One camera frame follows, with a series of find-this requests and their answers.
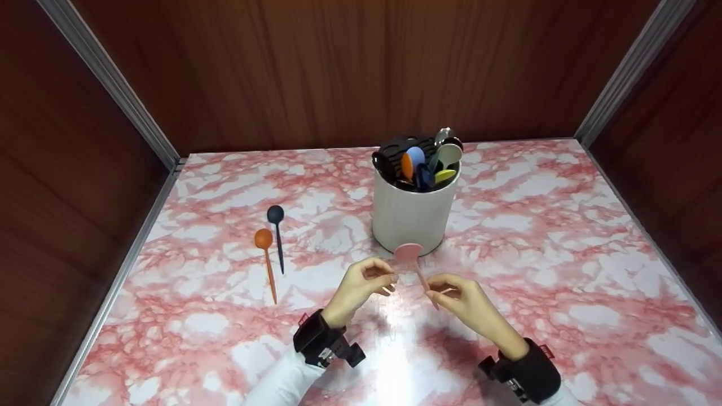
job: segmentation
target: utensil holder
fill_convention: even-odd
[[[436,191],[417,193],[391,185],[374,170],[371,215],[374,238],[391,252],[405,243],[423,247],[420,255],[433,251],[444,238],[460,172],[461,164],[448,185]]]

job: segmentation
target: table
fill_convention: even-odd
[[[372,150],[190,156],[64,404],[240,404],[350,263],[390,256],[371,236]],[[722,404],[722,345],[576,141],[470,144],[463,165],[425,273],[478,279],[584,404]],[[277,306],[253,245],[272,204]],[[513,404],[473,377],[493,346],[400,285],[349,326],[367,359],[336,362],[305,404]]]

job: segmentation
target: wooden wall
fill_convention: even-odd
[[[698,0],[591,151],[722,327],[722,2]]]
[[[571,137],[658,0],[72,0],[181,155]]]
[[[0,403],[55,393],[167,171],[34,1],[0,2]]]

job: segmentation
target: pink spoon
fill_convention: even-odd
[[[416,275],[421,281],[421,286],[424,287],[424,292],[426,292],[431,290],[431,287],[429,286],[429,283],[426,282],[426,279],[424,279],[421,275],[421,269],[419,268],[419,254],[421,254],[421,250],[423,250],[423,247],[419,244],[402,244],[393,251],[393,258],[399,262],[411,262],[414,264],[414,271],[416,271]],[[434,307],[436,307],[436,310],[439,309],[439,305],[436,304],[436,302],[431,301],[431,303],[433,303]]]

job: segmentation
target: wrist strap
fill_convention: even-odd
[[[366,354],[357,343],[349,345],[346,341],[346,327],[332,329],[321,317],[322,310],[318,309],[293,334],[296,352],[301,353],[309,365],[326,368],[334,358],[341,358],[355,367],[366,359]]]
[[[522,359],[512,362],[500,351],[498,362],[487,357],[479,364],[479,368],[490,379],[509,385],[522,402],[531,400],[538,404],[559,391],[562,377],[534,341],[529,338],[524,340],[529,344],[529,352]]]

